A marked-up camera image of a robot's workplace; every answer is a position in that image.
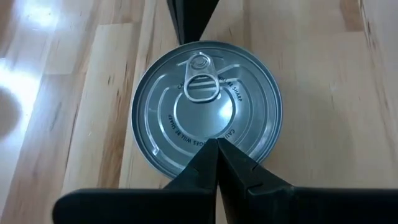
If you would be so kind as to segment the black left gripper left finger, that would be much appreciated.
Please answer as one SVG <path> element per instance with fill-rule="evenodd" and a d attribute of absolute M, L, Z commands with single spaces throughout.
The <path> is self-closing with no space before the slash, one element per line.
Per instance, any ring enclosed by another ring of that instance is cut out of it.
<path fill-rule="evenodd" d="M 54 223 L 214 223 L 218 142 L 209 139 L 161 189 L 80 189 L 53 206 Z"/>

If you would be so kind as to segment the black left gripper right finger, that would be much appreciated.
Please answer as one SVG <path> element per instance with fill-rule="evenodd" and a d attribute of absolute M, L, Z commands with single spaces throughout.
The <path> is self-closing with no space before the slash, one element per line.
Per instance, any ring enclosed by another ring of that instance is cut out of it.
<path fill-rule="evenodd" d="M 228 223 L 397 223 L 396 189 L 297 187 L 218 140 L 218 181 Z"/>

